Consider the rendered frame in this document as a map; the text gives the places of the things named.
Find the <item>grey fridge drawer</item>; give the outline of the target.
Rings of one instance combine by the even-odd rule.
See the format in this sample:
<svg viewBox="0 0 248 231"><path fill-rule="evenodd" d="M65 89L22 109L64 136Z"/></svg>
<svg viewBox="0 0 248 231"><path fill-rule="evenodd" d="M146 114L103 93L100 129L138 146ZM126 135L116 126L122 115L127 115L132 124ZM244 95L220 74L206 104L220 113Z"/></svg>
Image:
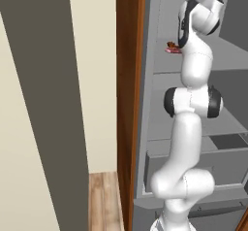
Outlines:
<svg viewBox="0 0 248 231"><path fill-rule="evenodd" d="M166 154L146 154L144 185L151 190L152 175L168 160ZM217 152L202 153L197 168L208 170L217 185L241 183L248 172L248 148L226 149Z"/></svg>

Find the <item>dark grey fridge door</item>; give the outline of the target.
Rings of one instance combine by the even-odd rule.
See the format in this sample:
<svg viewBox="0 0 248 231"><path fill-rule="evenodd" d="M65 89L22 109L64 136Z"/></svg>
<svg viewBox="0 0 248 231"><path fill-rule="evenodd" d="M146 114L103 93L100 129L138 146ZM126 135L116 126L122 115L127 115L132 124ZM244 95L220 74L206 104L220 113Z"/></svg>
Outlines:
<svg viewBox="0 0 248 231"><path fill-rule="evenodd" d="M60 231L88 229L88 164L70 0L0 0Z"/></svg>

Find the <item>grey open fridge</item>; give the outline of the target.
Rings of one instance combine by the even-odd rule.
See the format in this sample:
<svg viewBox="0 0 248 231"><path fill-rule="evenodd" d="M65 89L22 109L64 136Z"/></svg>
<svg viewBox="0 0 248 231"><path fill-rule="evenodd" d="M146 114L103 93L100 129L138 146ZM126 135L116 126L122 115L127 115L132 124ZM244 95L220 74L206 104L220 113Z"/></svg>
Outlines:
<svg viewBox="0 0 248 231"><path fill-rule="evenodd" d="M149 231L163 209L144 185L145 158L148 152L169 155L173 120L164 109L164 94L180 86L182 58L167 53L166 45L177 39L177 13L184 1L145 0L132 231ZM202 122L202 153L248 149L248 49L231 32L232 19L241 18L248 0L223 1L221 25L204 40L213 50L209 82L221 92L224 108L219 117ZM241 183L216 184L189 218L197 231L235 231L247 208L248 172Z"/></svg>

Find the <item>pink raw meat piece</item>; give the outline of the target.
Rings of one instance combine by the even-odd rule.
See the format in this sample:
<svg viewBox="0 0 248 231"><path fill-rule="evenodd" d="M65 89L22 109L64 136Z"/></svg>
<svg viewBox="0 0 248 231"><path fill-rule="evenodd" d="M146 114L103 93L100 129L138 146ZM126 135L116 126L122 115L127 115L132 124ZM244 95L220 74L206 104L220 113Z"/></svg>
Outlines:
<svg viewBox="0 0 248 231"><path fill-rule="evenodd" d="M176 43L167 42L166 52L168 52L168 53L181 53L181 50Z"/></svg>

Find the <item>brown wooden cabinet panel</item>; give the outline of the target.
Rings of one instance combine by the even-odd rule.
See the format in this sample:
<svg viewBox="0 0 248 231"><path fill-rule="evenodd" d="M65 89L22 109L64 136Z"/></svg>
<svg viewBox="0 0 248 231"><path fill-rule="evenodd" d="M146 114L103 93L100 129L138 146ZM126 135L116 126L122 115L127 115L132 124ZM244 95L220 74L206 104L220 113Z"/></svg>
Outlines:
<svg viewBox="0 0 248 231"><path fill-rule="evenodd" d="M116 0L117 175L125 231L132 231L145 0Z"/></svg>

